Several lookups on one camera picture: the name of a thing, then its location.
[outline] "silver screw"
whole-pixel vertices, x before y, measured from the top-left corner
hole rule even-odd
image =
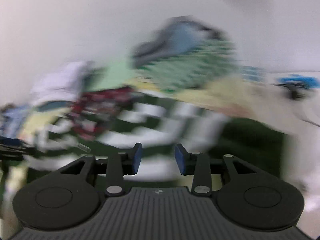
[[[195,187],[195,192],[199,193],[199,194],[205,194],[208,193],[210,191],[210,188],[208,188],[207,186],[196,186]]]
[[[109,186],[107,187],[107,192],[110,194],[118,194],[122,191],[122,188],[120,186]]]

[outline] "dark green cloth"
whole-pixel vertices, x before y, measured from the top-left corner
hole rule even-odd
[[[248,118],[233,118],[228,122],[216,146],[208,151],[221,159],[232,154],[258,168],[280,177],[285,134]]]

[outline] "white fabric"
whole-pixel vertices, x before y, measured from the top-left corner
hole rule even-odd
[[[71,62],[57,72],[44,75],[31,89],[30,105],[41,106],[50,101],[77,101],[91,64],[86,61]]]

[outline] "green patterned fabric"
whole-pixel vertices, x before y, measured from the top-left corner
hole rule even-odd
[[[153,79],[160,89],[172,93],[199,88],[208,81],[237,70],[230,41],[206,40],[187,54],[160,58],[143,65],[137,74]]]

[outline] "white wall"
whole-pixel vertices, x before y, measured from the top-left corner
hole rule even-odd
[[[225,30],[246,65],[316,69],[320,0],[0,0],[0,104],[62,62],[128,54],[174,16]]]

